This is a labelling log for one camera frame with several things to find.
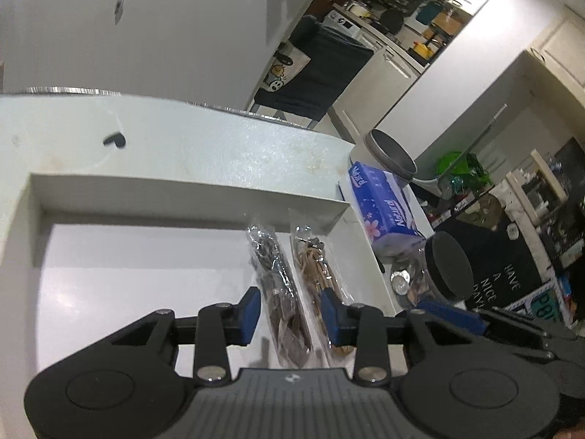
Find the black chair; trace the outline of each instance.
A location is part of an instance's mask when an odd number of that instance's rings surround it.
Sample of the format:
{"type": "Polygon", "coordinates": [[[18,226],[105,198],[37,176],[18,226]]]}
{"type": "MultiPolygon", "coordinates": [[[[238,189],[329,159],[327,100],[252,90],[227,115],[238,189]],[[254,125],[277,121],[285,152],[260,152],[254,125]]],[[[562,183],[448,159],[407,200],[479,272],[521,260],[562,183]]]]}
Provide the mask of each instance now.
{"type": "Polygon", "coordinates": [[[311,61],[276,92],[259,89],[252,111],[263,105],[307,117],[316,124],[374,52],[353,38],[321,25],[311,15],[301,18],[289,40],[311,61]]]}

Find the white tray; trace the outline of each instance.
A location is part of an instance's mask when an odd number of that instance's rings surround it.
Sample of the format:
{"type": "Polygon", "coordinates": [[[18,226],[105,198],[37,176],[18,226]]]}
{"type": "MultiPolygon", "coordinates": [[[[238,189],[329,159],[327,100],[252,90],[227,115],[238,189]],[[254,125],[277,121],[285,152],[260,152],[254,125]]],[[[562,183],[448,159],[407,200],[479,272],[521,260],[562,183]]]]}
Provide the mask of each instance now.
{"type": "MultiPolygon", "coordinates": [[[[197,315],[256,285],[245,227],[275,226],[291,266],[289,208],[317,218],[336,271],[356,302],[394,315],[381,273],[347,203],[246,188],[98,176],[31,176],[0,266],[1,419],[7,437],[33,437],[22,408],[40,369],[158,308],[197,315]]],[[[302,294],[314,348],[320,348],[302,294]]],[[[193,347],[177,371],[190,376],[193,347]]],[[[278,368],[264,312],[252,344],[230,347],[232,376],[278,368]]],[[[324,355],[317,355],[323,364],[324,355]]]]}

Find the black lid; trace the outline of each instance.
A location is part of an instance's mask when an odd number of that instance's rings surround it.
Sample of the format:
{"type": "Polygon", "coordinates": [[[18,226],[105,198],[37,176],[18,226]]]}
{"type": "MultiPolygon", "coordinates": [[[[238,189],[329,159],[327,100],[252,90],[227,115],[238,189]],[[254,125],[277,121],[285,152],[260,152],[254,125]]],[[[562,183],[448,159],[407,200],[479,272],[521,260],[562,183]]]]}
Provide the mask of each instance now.
{"type": "Polygon", "coordinates": [[[416,164],[400,143],[377,128],[364,136],[364,142],[380,165],[403,180],[412,180],[416,174],[416,164]]]}
{"type": "Polygon", "coordinates": [[[473,271],[463,248],[444,231],[425,244],[426,265],[439,292],[450,301],[467,300],[473,294],[473,271]]]}

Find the blue tissue box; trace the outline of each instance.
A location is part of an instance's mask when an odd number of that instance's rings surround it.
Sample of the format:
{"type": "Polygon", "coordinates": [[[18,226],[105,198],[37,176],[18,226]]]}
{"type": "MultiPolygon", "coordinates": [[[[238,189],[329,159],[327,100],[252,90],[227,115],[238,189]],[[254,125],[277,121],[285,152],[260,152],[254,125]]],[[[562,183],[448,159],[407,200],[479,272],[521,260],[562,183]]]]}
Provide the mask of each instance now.
{"type": "Polygon", "coordinates": [[[357,161],[349,178],[376,254],[393,256],[424,239],[393,174],[357,161]]]}

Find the cartoon print bag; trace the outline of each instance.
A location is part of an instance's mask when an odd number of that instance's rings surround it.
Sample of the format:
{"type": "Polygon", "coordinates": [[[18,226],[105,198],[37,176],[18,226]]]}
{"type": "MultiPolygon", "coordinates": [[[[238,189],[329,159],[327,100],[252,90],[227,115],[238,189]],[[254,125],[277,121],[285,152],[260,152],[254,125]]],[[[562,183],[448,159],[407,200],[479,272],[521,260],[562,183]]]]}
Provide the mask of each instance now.
{"type": "Polygon", "coordinates": [[[260,87],[268,92],[276,92],[305,67],[311,58],[289,41],[280,43],[274,53],[274,62],[264,77],[260,87]]]}

